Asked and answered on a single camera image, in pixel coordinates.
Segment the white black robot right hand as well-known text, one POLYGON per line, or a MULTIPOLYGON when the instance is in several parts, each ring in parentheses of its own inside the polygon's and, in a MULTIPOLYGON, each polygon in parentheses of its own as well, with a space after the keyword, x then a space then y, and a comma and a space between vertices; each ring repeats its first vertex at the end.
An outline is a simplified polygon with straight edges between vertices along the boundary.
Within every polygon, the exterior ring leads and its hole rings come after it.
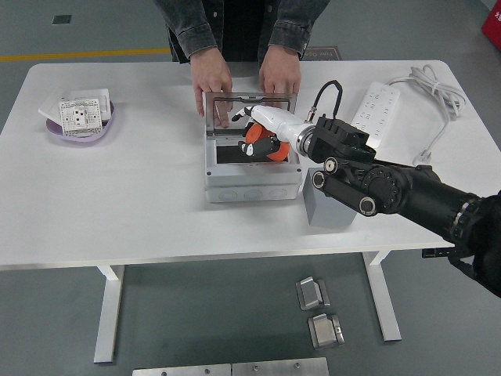
POLYGON ((245 131, 245 141, 240 143, 242 151, 250 157, 265 155, 269 157, 276 154, 283 143, 298 155, 308 156, 309 143, 315 126, 311 121, 302 121, 299 117, 287 110, 278 107, 254 105, 244 107, 236 112, 231 121, 238 121, 244 116, 249 118, 245 131), (262 138, 251 137, 252 127, 258 124, 265 133, 270 135, 262 138))

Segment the person's left hand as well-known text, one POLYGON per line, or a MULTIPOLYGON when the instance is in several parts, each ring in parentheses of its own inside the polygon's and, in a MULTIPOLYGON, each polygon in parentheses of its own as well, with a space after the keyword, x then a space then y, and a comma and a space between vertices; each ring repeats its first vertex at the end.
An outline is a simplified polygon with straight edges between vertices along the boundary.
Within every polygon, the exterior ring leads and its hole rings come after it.
POLYGON ((260 71, 260 86, 265 93, 298 94, 301 87, 299 56, 293 49, 270 45, 260 71))

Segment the person's right hand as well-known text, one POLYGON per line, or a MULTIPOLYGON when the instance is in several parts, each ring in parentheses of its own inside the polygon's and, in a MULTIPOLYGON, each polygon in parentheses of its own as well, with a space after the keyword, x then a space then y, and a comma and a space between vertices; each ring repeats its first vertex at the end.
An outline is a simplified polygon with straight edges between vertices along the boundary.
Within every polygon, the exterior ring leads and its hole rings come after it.
POLYGON ((232 91, 230 69, 217 47, 209 47, 195 52, 189 58, 195 96, 196 111, 205 115, 203 94, 206 92, 232 91))

